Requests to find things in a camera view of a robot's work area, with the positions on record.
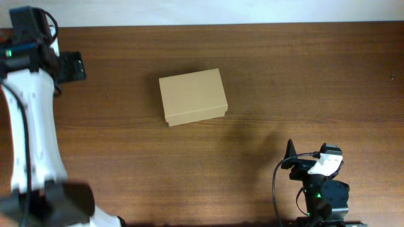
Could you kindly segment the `brown cardboard box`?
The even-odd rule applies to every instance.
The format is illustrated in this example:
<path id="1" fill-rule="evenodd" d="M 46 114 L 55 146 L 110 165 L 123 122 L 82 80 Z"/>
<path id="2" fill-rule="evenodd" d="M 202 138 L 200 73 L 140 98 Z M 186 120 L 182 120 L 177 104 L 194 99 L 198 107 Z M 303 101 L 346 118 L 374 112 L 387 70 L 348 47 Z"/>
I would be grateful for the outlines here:
<path id="1" fill-rule="evenodd" d="M 160 78 L 159 85 L 170 127 L 223 117 L 228 110 L 217 68 Z"/>

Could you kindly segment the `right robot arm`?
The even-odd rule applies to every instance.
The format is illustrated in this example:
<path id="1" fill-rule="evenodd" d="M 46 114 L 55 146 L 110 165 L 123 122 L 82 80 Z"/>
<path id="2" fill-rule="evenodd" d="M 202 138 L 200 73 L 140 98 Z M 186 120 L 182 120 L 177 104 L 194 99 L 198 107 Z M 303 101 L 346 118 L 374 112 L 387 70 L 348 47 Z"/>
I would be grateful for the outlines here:
<path id="1" fill-rule="evenodd" d="M 302 182 L 298 194 L 304 194 L 306 209 L 292 226 L 300 227 L 361 227 L 360 221 L 345 221 L 348 214 L 350 187 L 334 178 L 343 165 L 343 152 L 335 145 L 324 143 L 319 151 L 297 154 L 288 140 L 280 168 L 290 170 L 289 178 Z"/>

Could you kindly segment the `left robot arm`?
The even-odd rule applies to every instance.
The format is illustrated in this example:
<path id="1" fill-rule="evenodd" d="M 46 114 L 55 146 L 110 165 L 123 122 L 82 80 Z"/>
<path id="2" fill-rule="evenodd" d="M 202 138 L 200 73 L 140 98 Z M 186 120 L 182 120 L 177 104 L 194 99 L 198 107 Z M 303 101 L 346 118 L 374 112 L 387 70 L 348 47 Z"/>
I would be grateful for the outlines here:
<path id="1" fill-rule="evenodd" d="M 1 44 L 1 91 L 13 143 L 11 195 L 1 213 L 20 226 L 124 226 L 99 208 L 90 186 L 71 182 L 54 122 L 60 84 L 86 78 L 79 52 L 61 52 L 52 15 L 30 6 L 9 11 L 13 36 Z"/>

